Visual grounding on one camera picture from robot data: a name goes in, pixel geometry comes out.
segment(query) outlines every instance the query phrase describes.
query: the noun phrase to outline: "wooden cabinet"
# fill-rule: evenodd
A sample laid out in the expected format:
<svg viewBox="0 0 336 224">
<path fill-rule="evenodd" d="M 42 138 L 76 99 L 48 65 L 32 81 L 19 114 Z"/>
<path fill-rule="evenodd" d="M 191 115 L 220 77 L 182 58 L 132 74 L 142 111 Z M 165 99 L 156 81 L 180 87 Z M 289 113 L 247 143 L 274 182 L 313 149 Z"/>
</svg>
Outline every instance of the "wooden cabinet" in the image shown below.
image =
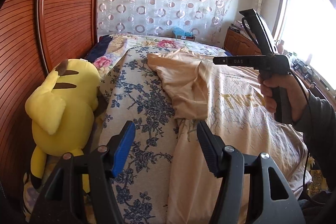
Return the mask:
<svg viewBox="0 0 336 224">
<path fill-rule="evenodd" d="M 227 30 L 224 47 L 232 55 L 261 55 L 260 49 L 240 33 Z"/>
</svg>

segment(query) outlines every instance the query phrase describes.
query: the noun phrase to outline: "yellow plush toy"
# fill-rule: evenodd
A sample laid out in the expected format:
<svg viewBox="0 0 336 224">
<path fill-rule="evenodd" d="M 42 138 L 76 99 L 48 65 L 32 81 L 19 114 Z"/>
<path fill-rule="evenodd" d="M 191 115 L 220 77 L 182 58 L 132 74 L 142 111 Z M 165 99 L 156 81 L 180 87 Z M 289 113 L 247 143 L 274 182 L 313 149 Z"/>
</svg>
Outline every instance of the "yellow plush toy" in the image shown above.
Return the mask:
<svg viewBox="0 0 336 224">
<path fill-rule="evenodd" d="M 41 185 L 47 155 L 71 152 L 83 155 L 98 107 L 96 67 L 85 60 L 70 59 L 58 65 L 26 101 L 25 109 L 36 143 L 31 157 L 31 183 Z M 83 188 L 90 191 L 88 175 Z"/>
</svg>

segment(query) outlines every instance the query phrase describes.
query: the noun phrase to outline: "beige silk fabric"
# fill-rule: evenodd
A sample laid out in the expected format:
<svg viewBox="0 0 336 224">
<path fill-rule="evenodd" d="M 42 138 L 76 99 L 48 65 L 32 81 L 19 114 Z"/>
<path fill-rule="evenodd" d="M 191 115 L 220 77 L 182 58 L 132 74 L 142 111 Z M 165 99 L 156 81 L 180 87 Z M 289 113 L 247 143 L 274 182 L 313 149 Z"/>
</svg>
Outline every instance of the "beige silk fabric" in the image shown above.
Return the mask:
<svg viewBox="0 0 336 224">
<path fill-rule="evenodd" d="M 167 54 L 148 54 L 172 99 L 179 139 L 172 163 L 166 223 L 208 223 L 221 179 L 209 172 L 196 135 L 205 119 L 212 133 L 242 153 L 267 152 L 296 195 L 300 195 L 307 148 L 302 133 L 275 122 L 264 108 L 258 72 L 246 67 L 214 65 L 212 58 L 186 48 Z M 239 223 L 244 222 L 249 196 L 245 178 Z"/>
</svg>

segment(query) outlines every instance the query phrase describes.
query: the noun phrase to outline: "blue plastic bag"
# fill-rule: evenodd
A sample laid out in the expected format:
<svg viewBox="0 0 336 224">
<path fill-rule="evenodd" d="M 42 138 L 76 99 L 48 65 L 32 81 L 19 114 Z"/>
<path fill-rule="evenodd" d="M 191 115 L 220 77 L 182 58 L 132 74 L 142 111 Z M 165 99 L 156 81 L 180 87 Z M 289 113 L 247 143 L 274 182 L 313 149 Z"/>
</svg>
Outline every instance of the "blue plastic bag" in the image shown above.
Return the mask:
<svg viewBox="0 0 336 224">
<path fill-rule="evenodd" d="M 185 36 L 185 37 L 192 37 L 193 33 L 192 32 L 185 32 L 184 30 L 182 30 L 181 28 L 174 26 L 173 27 L 173 33 L 175 35 L 175 38 L 177 38 L 178 35 L 180 35 L 181 37 Z"/>
</svg>

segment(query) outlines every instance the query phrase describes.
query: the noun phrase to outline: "wooden slatted door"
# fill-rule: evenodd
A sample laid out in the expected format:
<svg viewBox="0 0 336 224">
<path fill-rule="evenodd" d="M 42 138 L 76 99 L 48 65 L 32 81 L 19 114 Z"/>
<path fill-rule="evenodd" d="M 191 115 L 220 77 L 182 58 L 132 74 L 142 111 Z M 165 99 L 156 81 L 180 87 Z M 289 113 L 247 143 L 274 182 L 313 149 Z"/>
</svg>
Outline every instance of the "wooden slatted door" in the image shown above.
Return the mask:
<svg viewBox="0 0 336 224">
<path fill-rule="evenodd" d="M 95 5 L 96 0 L 6 0 L 0 9 L 0 180 L 16 201 L 35 148 L 25 101 L 55 65 L 92 48 Z"/>
<path fill-rule="evenodd" d="M 94 44 L 92 0 L 40 0 L 40 5 L 41 40 L 50 57 L 49 71 L 65 58 L 83 57 Z"/>
<path fill-rule="evenodd" d="M 35 0 L 6 0 L 0 9 L 0 180 L 13 198 L 22 195 L 35 147 L 25 101 L 44 80 L 34 7 Z"/>
</svg>

